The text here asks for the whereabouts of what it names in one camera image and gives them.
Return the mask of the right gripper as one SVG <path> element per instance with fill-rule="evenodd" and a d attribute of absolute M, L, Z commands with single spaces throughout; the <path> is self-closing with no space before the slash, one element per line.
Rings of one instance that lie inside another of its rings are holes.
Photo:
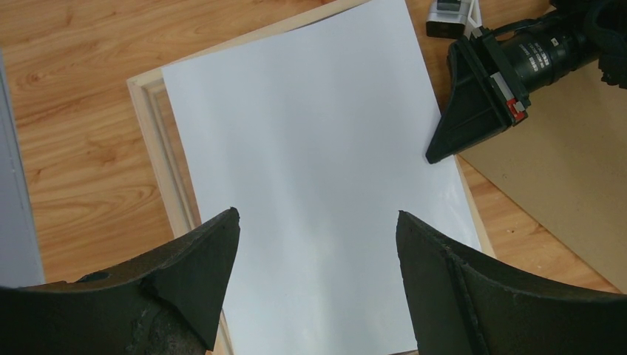
<path fill-rule="evenodd" d="M 626 88 L 626 2 L 550 4 L 540 17 L 475 29 L 449 46 L 450 99 L 425 153 L 429 163 L 520 123 L 532 92 L 593 61 L 602 82 Z"/>

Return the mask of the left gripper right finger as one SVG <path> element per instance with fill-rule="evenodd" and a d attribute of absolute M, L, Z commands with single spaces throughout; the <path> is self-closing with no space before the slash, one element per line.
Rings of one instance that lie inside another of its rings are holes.
<path fill-rule="evenodd" d="M 420 354 L 624 354 L 626 296 L 549 280 L 408 212 L 396 245 Z"/>

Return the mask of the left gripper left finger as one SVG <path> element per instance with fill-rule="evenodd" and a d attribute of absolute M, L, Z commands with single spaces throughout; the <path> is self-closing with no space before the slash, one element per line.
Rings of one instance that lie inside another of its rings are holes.
<path fill-rule="evenodd" d="M 204 354 L 214 349 L 240 239 L 226 209 L 68 283 L 1 289 L 3 354 Z"/>

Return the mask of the wooden backing board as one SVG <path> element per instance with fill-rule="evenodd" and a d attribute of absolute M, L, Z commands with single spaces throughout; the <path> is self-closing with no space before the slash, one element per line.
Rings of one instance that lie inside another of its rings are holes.
<path fill-rule="evenodd" d="M 588 64 L 530 96 L 528 118 L 463 158 L 626 289 L 626 91 Z"/>

